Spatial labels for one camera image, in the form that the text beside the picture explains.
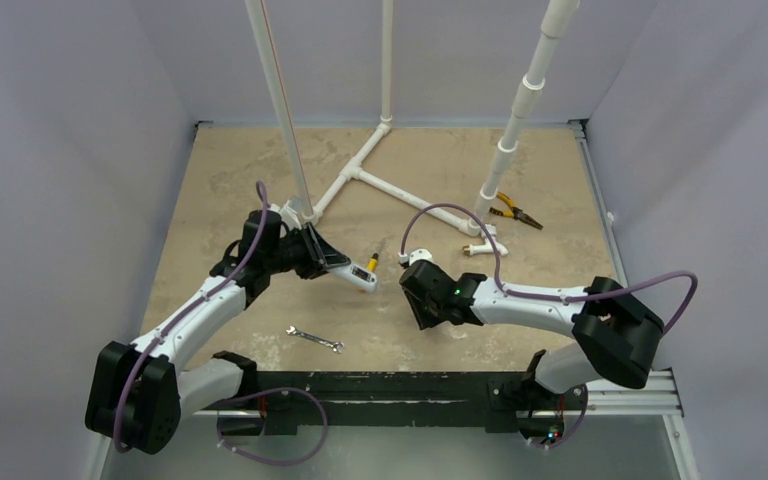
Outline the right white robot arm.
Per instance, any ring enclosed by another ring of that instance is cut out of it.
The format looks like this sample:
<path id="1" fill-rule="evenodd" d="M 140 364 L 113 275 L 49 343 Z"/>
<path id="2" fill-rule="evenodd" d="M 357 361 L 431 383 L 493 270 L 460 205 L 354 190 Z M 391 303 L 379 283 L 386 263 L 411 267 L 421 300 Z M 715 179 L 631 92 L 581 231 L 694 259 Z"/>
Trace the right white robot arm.
<path id="1" fill-rule="evenodd" d="M 536 407 L 599 379 L 644 388 L 665 329 L 654 312 L 607 277 L 556 290 L 520 285 L 513 295 L 484 274 L 454 279 L 435 263 L 418 260 L 399 285 L 420 329 L 442 323 L 515 325 L 571 338 L 562 348 L 535 355 L 522 379 L 523 397 Z"/>

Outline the white remote control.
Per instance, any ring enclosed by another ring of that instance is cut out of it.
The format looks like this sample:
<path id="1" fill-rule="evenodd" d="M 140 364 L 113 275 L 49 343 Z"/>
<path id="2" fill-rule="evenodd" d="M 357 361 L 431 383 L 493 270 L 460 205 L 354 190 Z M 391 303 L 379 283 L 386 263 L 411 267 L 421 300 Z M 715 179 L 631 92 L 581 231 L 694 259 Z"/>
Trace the white remote control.
<path id="1" fill-rule="evenodd" d="M 367 293 L 374 293 L 378 286 L 378 278 L 376 274 L 356 263 L 329 268 L 327 272 L 349 282 L 360 291 Z"/>

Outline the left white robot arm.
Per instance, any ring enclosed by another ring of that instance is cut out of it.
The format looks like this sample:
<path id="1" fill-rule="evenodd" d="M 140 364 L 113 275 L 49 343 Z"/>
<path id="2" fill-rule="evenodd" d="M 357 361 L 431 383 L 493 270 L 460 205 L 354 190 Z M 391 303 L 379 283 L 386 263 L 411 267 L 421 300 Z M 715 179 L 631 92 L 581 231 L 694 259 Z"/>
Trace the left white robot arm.
<path id="1" fill-rule="evenodd" d="M 180 421 L 213 405 L 244 409 L 257 399 L 255 361 L 229 351 L 190 370 L 194 355 L 221 327 L 245 312 L 273 276 L 303 280 L 332 274 L 372 292 L 376 275 L 332 247 L 307 223 L 290 228 L 270 209 L 252 211 L 196 293 L 170 317 L 129 343 L 99 352 L 84 423 L 116 447 L 156 454 Z"/>

